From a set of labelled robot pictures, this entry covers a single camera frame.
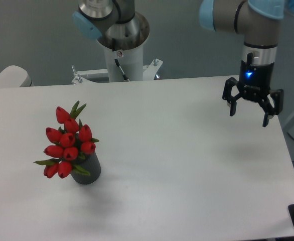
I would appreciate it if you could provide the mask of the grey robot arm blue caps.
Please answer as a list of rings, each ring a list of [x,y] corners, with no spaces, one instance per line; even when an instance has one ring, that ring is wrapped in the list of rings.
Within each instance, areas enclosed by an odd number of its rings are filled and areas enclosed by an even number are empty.
[[[203,28],[244,36],[239,77],[226,80],[222,98],[230,115],[240,98],[258,103],[264,127],[283,108],[283,90],[270,88],[283,11],[284,1],[203,1],[199,9]],[[150,26],[134,1],[79,1],[72,20],[104,49],[110,82],[154,79],[156,71],[142,60]]]

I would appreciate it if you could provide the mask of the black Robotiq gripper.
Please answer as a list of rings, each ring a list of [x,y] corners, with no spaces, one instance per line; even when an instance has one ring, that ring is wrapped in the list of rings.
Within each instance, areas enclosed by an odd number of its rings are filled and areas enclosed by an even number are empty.
[[[239,81],[234,77],[226,80],[223,100],[226,100],[230,107],[230,116],[236,113],[237,100],[241,97],[245,100],[260,103],[264,111],[263,127],[267,127],[269,120],[275,115],[279,115],[283,110],[284,90],[270,90],[270,82],[274,63],[268,65],[247,65],[241,61]],[[239,93],[232,95],[233,87]]]

